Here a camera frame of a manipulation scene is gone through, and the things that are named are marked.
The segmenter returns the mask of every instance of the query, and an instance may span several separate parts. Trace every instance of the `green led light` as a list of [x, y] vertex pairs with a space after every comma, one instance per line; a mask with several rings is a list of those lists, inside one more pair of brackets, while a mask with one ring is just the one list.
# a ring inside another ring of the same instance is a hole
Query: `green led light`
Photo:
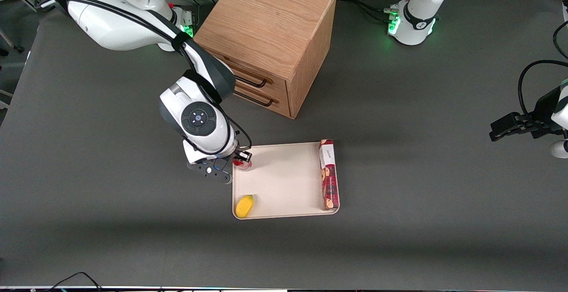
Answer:
[[434, 18], [432, 20], [432, 25], [430, 26], [430, 30], [428, 30], [428, 35], [430, 35], [430, 33], [432, 33], [432, 29], [434, 29], [434, 23], [436, 22], [436, 18]]
[[193, 26], [179, 25], [179, 29], [181, 29], [184, 33], [187, 33], [190, 37], [193, 37]]
[[395, 20], [391, 21], [391, 25], [389, 26], [389, 33], [394, 35], [396, 30], [398, 29], [398, 25], [400, 25], [400, 17], [397, 16]]

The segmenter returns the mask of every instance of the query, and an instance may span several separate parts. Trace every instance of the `gray table surface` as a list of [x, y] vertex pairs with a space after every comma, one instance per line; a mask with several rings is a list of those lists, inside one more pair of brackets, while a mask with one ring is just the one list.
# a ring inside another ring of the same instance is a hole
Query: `gray table surface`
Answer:
[[[488, 136], [519, 110], [523, 67], [560, 58], [560, 0], [447, 0], [440, 15], [404, 47], [340, 2], [296, 120], [223, 102], [258, 145], [336, 142], [337, 214], [238, 221], [231, 187], [186, 168], [158, 113], [183, 58], [105, 50], [50, 13], [0, 128], [2, 284], [83, 270], [107, 286], [566, 290], [557, 138]], [[529, 74], [529, 107], [565, 74]]]

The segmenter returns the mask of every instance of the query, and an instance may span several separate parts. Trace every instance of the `wooden drawer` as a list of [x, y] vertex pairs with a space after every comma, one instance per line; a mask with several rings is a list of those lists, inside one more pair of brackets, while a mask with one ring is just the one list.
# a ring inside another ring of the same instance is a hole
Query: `wooden drawer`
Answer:
[[259, 94], [257, 91], [250, 89], [249, 87], [243, 87], [239, 82], [235, 87], [235, 95], [244, 98], [258, 106], [262, 106], [268, 110], [272, 110], [277, 114], [286, 116], [290, 118], [290, 108], [288, 106], [288, 100], [274, 98], [272, 96], [266, 96], [264, 94]]
[[254, 91], [256, 94], [264, 95], [278, 100], [288, 100], [286, 92], [286, 82], [278, 78], [268, 78], [254, 74], [251, 71], [244, 70], [231, 62], [227, 65], [235, 73], [236, 84], [239, 87], [246, 87], [248, 90]]

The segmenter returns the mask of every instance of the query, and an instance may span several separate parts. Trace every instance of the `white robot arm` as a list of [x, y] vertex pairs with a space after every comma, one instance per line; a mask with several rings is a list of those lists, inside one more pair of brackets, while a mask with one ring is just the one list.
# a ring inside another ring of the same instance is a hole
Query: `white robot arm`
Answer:
[[233, 93], [231, 69], [179, 27], [184, 12], [165, 0], [57, 0], [102, 47], [127, 51], [157, 43], [178, 51], [191, 69], [160, 95], [160, 113], [184, 138], [190, 164], [240, 153], [235, 130], [219, 103]]
[[531, 133], [533, 138], [547, 134], [564, 136], [550, 146], [556, 158], [568, 158], [568, 79], [542, 96], [527, 115], [511, 112], [491, 124], [489, 137], [492, 142], [513, 134]]
[[385, 9], [392, 13], [388, 34], [405, 45], [418, 45], [432, 32], [435, 15], [444, 0], [401, 0]]
[[[568, 79], [560, 85], [560, 97], [554, 113], [550, 116], [551, 120], [561, 126], [564, 131], [568, 130]], [[559, 140], [550, 146], [550, 153], [560, 159], [568, 159], [568, 138]]]

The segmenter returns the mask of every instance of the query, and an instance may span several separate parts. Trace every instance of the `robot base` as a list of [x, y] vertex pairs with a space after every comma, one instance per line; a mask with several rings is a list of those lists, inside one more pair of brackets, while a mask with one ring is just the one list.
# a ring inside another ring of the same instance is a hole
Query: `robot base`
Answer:
[[406, 20], [404, 16], [401, 16], [400, 13], [406, 3], [408, 3], [407, 0], [402, 0], [397, 4], [391, 5], [390, 8], [396, 9], [395, 11], [397, 11], [397, 14], [395, 19], [389, 24], [387, 34], [391, 35], [404, 45], [415, 46], [422, 43], [422, 41], [424, 41], [424, 39], [432, 33], [432, 27], [434, 26], [436, 19], [434, 19], [430, 25], [425, 25], [424, 29], [414, 29], [412, 23]]

